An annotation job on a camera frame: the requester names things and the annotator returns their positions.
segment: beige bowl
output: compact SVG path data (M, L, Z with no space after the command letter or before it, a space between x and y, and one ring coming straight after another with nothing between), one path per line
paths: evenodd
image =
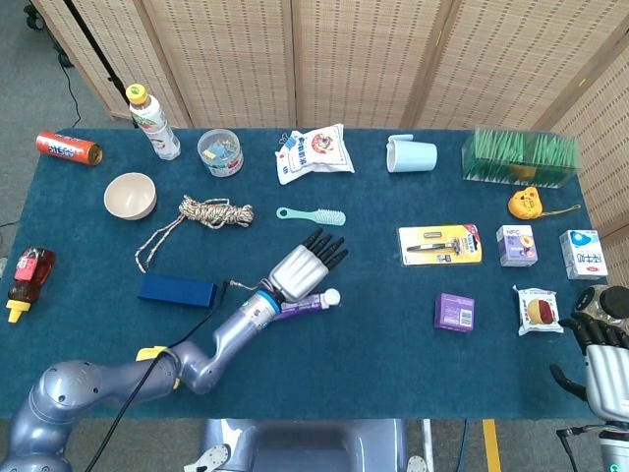
M155 208L157 194L150 178L138 172L116 177L105 189L105 207L114 216L140 219Z

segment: red can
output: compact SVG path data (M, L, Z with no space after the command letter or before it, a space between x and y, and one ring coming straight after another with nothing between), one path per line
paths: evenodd
M74 160L86 165L98 165L102 160L102 148L92 141L42 131L37 135L37 149L62 159Z

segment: yellow tape measure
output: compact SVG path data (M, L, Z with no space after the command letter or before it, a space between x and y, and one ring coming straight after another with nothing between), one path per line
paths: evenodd
M513 197L509 200L508 206L511 214L519 219L536 219L542 216L565 213L581 207L580 205L573 205L567 209L544 212L540 194L538 193L538 189L535 187L527 187L526 189L513 194Z

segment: yellow cap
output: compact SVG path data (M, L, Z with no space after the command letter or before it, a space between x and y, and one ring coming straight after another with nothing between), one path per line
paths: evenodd
M9 323L17 323L23 312L30 310L30 303L20 302L18 300L9 300L7 302L9 312Z
M138 351L136 362L154 359L157 357L157 354L159 354L164 349L166 349L166 346L143 347L141 350ZM179 379L175 379L173 390L179 387L179 383Z
M127 98L134 105L142 105L148 99L148 93L143 85L131 84L127 87Z

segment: white cap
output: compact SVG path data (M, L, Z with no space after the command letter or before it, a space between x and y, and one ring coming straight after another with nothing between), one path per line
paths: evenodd
M341 303L341 294L335 288L328 288L320 296L321 307L325 310Z

